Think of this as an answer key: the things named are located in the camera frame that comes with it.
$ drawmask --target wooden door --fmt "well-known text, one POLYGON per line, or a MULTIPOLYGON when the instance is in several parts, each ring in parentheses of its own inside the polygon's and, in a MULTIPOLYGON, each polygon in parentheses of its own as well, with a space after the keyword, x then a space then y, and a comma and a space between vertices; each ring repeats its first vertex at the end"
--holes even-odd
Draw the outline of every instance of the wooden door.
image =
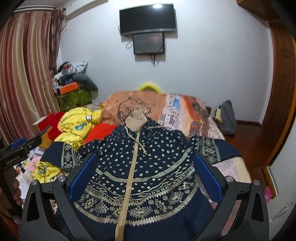
POLYGON ((270 23, 274 48, 274 76, 267 111, 261 126, 271 148, 278 143, 290 113, 295 87, 292 36, 283 23, 270 23))

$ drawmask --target human hand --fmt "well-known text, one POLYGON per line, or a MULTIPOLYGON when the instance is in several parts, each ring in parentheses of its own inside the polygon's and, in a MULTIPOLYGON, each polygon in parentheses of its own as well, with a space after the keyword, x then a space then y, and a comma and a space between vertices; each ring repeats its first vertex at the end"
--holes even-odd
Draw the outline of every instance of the human hand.
MULTIPOLYGON (((15 169, 15 176, 17 177, 18 174, 20 173, 19 169, 15 169)), ((22 192, 19 189, 20 183, 17 179, 14 180, 13 182, 13 187, 15 188, 15 194, 13 195, 13 199, 16 201, 17 205, 21 206, 23 205, 23 200, 20 198, 22 192)))

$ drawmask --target orange box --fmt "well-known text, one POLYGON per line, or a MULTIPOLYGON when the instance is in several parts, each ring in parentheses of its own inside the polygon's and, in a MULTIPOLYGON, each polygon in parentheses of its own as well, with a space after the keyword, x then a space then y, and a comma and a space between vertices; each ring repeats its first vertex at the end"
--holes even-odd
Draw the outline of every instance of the orange box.
POLYGON ((77 82, 73 82, 71 84, 65 85, 62 88, 60 88, 60 92, 61 92, 60 94, 63 95, 77 89, 78 89, 77 82))

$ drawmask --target finger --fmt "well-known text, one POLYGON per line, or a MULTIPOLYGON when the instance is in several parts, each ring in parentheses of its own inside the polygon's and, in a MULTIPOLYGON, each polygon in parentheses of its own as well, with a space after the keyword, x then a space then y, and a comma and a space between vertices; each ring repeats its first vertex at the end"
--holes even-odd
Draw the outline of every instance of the finger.
POLYGON ((20 198, 22 194, 22 191, 18 188, 16 191, 15 191, 15 194, 13 195, 13 199, 14 200, 18 200, 20 198))
POLYGON ((15 179, 12 185, 15 189, 17 189, 20 186, 20 182, 17 179, 15 179))
POLYGON ((21 206, 24 204, 24 201, 21 198, 19 198, 18 200, 16 200, 16 203, 17 205, 21 206))
POLYGON ((17 177, 20 173, 20 170, 18 168, 15 169, 15 176, 17 177))

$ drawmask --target green storage bin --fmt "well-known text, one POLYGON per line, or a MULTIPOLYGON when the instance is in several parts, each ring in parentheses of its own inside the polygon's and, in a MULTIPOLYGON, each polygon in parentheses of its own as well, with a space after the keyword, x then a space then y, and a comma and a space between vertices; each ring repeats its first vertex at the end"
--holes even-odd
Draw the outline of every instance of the green storage bin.
POLYGON ((87 90, 78 89, 67 94, 57 96, 59 108, 62 112, 66 112, 75 107, 84 106, 91 103, 91 95, 87 90))

